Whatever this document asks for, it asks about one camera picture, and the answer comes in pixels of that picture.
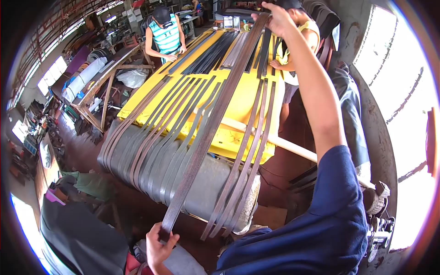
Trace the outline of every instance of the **gray shorts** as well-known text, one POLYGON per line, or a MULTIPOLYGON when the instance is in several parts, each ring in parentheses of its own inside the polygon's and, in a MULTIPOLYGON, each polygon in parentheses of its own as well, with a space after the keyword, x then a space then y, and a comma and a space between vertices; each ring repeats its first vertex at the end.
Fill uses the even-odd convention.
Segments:
POLYGON ((284 91, 284 98, 282 99, 283 104, 289 104, 292 100, 293 95, 299 88, 299 86, 291 85, 289 83, 285 83, 286 90, 284 91))

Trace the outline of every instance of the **green cloth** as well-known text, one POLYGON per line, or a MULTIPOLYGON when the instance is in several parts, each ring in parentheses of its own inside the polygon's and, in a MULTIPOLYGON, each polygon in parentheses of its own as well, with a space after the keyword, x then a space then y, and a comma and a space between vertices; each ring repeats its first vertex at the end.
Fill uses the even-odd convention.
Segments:
POLYGON ((87 193, 99 200, 108 201, 115 193, 114 186, 97 173, 61 172, 62 176, 73 176, 78 191, 87 193))

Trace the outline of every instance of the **black cap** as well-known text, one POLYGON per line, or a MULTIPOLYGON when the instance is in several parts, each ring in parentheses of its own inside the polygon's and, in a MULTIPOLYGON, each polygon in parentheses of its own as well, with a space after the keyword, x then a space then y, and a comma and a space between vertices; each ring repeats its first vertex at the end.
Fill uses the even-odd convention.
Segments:
POLYGON ((171 15, 168 8, 165 6, 156 7, 153 11, 154 19, 160 24, 164 25, 171 21, 171 15))
POLYGON ((288 9, 302 9, 302 4, 299 0, 277 0, 275 2, 276 5, 282 7, 285 10, 288 9))

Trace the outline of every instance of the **human hand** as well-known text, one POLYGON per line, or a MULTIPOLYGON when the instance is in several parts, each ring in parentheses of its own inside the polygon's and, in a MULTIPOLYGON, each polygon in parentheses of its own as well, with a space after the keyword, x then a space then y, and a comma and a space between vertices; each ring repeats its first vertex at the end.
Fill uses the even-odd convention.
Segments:
POLYGON ((164 55, 166 61, 174 62, 177 59, 177 55, 164 55))
MULTIPOLYGON (((266 27, 268 27, 277 36, 285 39, 286 35, 289 35, 289 33, 291 32, 291 29, 296 28, 296 25, 290 18, 290 15, 282 7, 266 2, 262 2, 261 5, 264 8, 272 11, 272 16, 266 23, 266 27)), ((251 16, 254 21, 257 21, 257 14, 252 13, 251 16)))
POLYGON ((183 53, 186 52, 186 51, 187 51, 187 47, 186 47, 185 45, 182 45, 182 46, 180 47, 179 54, 183 54, 183 53))
POLYGON ((270 61, 269 65, 271 65, 272 67, 274 67, 277 70, 281 70, 281 63, 278 60, 272 60, 270 61))
POLYGON ((145 237, 147 243, 147 262, 148 266, 152 268, 160 266, 169 257, 173 247, 180 238, 179 234, 173 235, 171 232, 168 242, 165 245, 161 244, 159 241, 161 225, 162 222, 154 224, 145 237))

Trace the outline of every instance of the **teal striped shirt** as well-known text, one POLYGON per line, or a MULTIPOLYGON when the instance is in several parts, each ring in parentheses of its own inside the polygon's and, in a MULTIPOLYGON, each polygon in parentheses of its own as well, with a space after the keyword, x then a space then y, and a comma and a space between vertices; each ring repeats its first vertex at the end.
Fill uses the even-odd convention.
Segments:
POLYGON ((148 25, 153 33, 153 39, 158 45, 161 54, 172 55, 179 50, 179 28, 174 14, 171 14, 171 22, 173 22, 173 25, 166 29, 159 27, 155 20, 148 25))

